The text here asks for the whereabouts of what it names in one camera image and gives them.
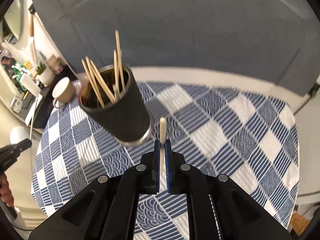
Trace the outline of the person left hand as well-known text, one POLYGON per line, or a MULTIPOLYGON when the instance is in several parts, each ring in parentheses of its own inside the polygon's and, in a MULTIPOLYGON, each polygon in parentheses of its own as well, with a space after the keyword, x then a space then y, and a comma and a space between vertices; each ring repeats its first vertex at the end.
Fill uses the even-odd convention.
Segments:
POLYGON ((14 197, 9 187, 9 182, 5 174, 1 175, 1 200, 8 206, 14 205, 14 197))

